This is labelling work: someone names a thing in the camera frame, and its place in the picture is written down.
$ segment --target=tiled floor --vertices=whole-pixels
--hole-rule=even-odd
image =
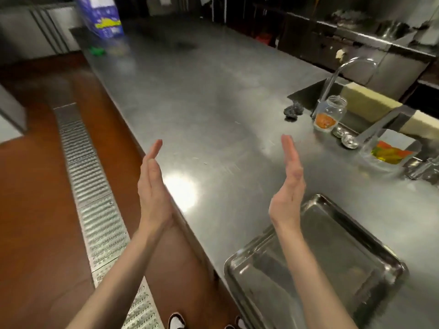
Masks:
[[[0,145],[3,328],[63,328],[93,292],[55,118],[41,85],[51,75],[70,83],[130,235],[139,222],[140,155],[82,55],[0,70],[0,82],[29,118],[26,136]],[[176,223],[161,239],[146,278],[165,325],[174,311],[190,329],[221,329],[238,314]]]

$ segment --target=jar mouth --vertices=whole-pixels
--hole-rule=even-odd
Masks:
[[[329,96],[327,102],[333,107],[346,107],[348,104],[348,101],[341,96]]]

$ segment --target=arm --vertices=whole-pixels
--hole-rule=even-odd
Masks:
[[[122,327],[151,255],[172,215],[169,194],[154,159],[161,146],[161,140],[154,143],[140,168],[141,216],[137,232],[68,329]]]
[[[302,236],[303,168],[293,139],[282,135],[281,140],[287,177],[273,196],[269,213],[302,300],[306,324],[310,329],[357,329]]]

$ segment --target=floor drain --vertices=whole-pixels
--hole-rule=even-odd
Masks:
[[[78,107],[73,103],[57,107],[54,112],[91,275],[97,287],[129,243],[129,235]],[[145,277],[122,328],[164,328]]]

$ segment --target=metal tray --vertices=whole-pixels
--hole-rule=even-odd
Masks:
[[[406,265],[341,208],[317,194],[302,205],[304,238],[359,328],[380,314]],[[224,265],[230,291],[255,329],[305,329],[302,304],[273,227]]]

